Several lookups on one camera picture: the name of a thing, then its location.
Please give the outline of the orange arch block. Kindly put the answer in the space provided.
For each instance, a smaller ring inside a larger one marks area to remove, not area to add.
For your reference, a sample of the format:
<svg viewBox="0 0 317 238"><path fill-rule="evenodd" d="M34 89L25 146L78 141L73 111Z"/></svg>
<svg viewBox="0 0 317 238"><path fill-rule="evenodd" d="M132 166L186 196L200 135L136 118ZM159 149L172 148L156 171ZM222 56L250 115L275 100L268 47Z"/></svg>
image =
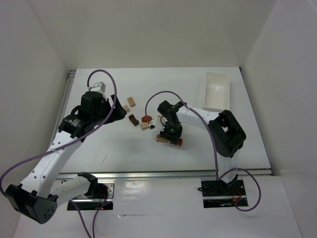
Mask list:
<svg viewBox="0 0 317 238"><path fill-rule="evenodd" d="M178 146L182 146L182 142L183 142L183 139L179 139L178 141L177 141L177 143L175 144L175 143L173 143L173 142L169 142L170 144L173 144L173 145L178 145Z"/></svg>

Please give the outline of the striped light wood block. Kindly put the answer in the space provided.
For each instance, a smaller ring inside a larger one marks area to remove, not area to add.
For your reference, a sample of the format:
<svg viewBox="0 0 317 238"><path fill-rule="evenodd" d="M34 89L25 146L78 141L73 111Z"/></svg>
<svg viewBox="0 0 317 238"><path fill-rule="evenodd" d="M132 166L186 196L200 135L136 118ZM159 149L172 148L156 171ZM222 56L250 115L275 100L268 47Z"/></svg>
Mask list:
<svg viewBox="0 0 317 238"><path fill-rule="evenodd" d="M168 139L165 139L163 137L161 137L159 134L156 135L156 142L159 142L159 143L168 143Z"/></svg>

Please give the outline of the dark brown notched block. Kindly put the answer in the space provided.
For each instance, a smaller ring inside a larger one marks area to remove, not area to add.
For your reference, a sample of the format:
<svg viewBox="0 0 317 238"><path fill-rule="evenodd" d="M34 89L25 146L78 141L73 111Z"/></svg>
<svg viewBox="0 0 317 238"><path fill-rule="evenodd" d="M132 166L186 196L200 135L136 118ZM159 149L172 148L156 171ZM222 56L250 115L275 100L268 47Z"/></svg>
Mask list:
<svg viewBox="0 0 317 238"><path fill-rule="evenodd" d="M137 126L139 124L139 121L135 118L133 114L129 115L128 118L134 126Z"/></svg>

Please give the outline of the long light wood block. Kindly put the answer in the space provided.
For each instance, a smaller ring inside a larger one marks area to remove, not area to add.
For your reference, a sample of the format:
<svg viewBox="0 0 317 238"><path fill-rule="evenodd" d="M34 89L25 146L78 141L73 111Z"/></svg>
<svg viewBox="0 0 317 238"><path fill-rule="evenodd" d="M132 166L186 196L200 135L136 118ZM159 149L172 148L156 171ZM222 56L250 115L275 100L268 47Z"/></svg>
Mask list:
<svg viewBox="0 0 317 238"><path fill-rule="evenodd" d="M148 129L148 128L150 128L150 126L151 125L149 123L147 123L147 122L143 122L142 124L140 124L141 130Z"/></svg>

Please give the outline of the white plastic bin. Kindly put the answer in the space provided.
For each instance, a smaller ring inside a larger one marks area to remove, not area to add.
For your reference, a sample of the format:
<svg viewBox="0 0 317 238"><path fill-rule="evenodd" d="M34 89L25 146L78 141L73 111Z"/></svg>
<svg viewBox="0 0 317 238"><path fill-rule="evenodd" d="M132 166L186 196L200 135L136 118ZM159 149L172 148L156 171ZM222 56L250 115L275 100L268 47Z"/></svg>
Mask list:
<svg viewBox="0 0 317 238"><path fill-rule="evenodd" d="M206 73L202 106L212 112L230 109L230 77L227 74Z"/></svg>

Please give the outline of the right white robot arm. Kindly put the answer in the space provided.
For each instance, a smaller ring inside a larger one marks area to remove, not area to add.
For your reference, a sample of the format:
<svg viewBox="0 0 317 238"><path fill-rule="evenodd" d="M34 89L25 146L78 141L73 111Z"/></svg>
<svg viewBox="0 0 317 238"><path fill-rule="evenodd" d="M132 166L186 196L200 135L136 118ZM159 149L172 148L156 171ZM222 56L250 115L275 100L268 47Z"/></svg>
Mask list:
<svg viewBox="0 0 317 238"><path fill-rule="evenodd" d="M238 179L237 161L246 134L229 110L220 113L190 107L183 102L175 105L163 101L158 112L166 119L159 136L172 144L179 144L183 131L182 123L205 129L213 146L217 191L226 193Z"/></svg>

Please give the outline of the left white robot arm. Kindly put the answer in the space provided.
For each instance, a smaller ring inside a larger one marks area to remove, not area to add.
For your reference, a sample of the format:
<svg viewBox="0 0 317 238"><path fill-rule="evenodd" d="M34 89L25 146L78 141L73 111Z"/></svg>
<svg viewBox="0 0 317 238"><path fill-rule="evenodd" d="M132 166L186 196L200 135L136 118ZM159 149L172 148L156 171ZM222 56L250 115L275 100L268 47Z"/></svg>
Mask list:
<svg viewBox="0 0 317 238"><path fill-rule="evenodd" d="M31 173L19 185L11 184L6 189L5 195L17 212L44 224L52 218L58 206L76 196L106 194L106 186L87 172L78 173L75 178L59 185L54 181L95 128L125 117L126 111L116 95L111 99L112 104L103 93L94 91L82 95L80 105L62 120L50 148Z"/></svg>

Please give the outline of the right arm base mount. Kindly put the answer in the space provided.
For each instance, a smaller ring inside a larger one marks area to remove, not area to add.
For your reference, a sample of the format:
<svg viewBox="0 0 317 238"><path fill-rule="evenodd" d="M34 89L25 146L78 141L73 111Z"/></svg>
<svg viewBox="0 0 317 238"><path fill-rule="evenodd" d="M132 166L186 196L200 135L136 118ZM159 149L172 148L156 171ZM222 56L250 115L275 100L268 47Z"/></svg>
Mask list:
<svg viewBox="0 0 317 238"><path fill-rule="evenodd" d="M244 182L241 179L228 189L221 181L201 181L201 187L197 190L202 193L204 208L234 207L236 202L238 207L248 206Z"/></svg>

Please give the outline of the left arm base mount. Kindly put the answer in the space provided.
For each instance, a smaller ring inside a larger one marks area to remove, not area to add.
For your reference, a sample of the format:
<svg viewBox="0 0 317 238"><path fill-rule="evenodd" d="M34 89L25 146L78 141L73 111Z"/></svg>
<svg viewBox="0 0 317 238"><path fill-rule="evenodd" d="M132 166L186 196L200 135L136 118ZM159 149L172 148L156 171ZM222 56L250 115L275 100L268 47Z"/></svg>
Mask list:
<svg viewBox="0 0 317 238"><path fill-rule="evenodd" d="M72 199L81 211L97 211L113 209L113 197L115 182L110 180L101 180L102 187L92 196L80 194Z"/></svg>

